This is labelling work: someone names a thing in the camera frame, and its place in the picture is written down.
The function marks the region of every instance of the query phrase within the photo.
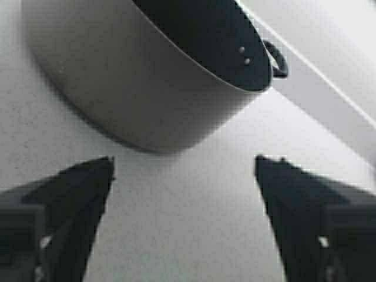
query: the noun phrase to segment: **white wall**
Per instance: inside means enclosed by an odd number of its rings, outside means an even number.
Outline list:
[[[238,0],[376,120],[373,0]]]
[[[0,2],[2,188],[116,156],[86,281],[284,281],[253,177],[258,153],[374,188],[365,161],[274,90],[180,156],[126,148],[80,119],[38,72],[18,11],[18,1]]]

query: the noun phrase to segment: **silver pot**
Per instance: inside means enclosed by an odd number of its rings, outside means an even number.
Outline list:
[[[24,0],[22,10],[29,46],[58,89],[147,150],[195,145],[273,74],[287,76],[233,0]]]

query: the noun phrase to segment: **cooking pot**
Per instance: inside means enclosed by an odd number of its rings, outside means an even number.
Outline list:
[[[234,0],[23,0],[22,13],[57,88],[147,150],[195,145],[288,74]]]

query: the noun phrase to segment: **pot handle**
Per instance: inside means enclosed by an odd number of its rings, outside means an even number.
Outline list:
[[[282,55],[282,53],[275,47],[272,43],[264,40],[264,46],[269,52],[269,54],[276,60],[278,67],[273,66],[273,77],[274,78],[287,78],[288,77],[288,66],[287,62]]]

